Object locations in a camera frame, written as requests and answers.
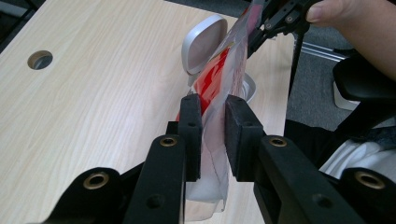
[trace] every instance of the white lid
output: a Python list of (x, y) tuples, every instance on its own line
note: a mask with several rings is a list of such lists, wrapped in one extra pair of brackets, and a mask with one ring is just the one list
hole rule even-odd
[(220, 15), (208, 17), (192, 28), (181, 47), (184, 70), (189, 75), (200, 73), (226, 35), (227, 21)]

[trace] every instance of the red and white package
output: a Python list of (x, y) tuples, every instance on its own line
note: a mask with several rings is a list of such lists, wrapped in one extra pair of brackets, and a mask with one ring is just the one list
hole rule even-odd
[(191, 92), (198, 93), (201, 100), (203, 136), (201, 178), (186, 184), (186, 221), (210, 218), (225, 207), (229, 164), (224, 146), (224, 103), (229, 94), (241, 95), (248, 35), (260, 22), (262, 4), (263, 0), (251, 2), (192, 84)]

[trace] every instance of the wooden table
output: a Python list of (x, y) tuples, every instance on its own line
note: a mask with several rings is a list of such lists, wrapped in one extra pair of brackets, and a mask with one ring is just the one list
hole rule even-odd
[[(183, 38), (213, 14), (161, 0), (48, 0), (0, 56), (0, 222), (41, 222), (84, 171), (144, 161), (189, 89)], [(250, 105), (270, 134), (283, 134), (292, 49), (281, 35), (247, 62)], [(53, 61), (31, 69), (40, 50)], [(252, 185), (231, 179), (226, 211), (205, 223), (262, 223)]]

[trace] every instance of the black chair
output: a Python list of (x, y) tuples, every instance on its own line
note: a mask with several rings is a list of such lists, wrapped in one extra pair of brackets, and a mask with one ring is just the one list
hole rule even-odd
[(361, 102), (338, 126), (336, 133), (363, 140), (374, 126), (396, 115), (396, 82), (360, 55), (341, 61), (332, 71), (341, 95)]

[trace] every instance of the gray carpet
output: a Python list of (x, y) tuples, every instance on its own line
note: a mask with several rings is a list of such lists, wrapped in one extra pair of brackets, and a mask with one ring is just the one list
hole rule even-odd
[[(1, 0), (26, 6), (23, 0)], [(249, 2), (243, 0), (169, 0), (178, 4), (197, 7), (216, 13), (238, 17), (248, 7)], [(39, 6), (44, 0), (35, 0)], [(8, 27), (12, 18), (7, 15), (0, 17), (0, 26)], [(1, 45), (0, 52), (25, 24), (25, 21)], [(304, 36), (304, 42), (320, 45), (329, 49), (349, 49), (351, 46), (332, 28), (311, 26)], [(293, 89), (288, 102), (287, 119), (301, 123), (334, 130), (350, 111), (335, 106), (332, 90), (332, 68), (335, 62), (302, 53), (294, 80)], [(395, 125), (390, 119), (379, 126)]]

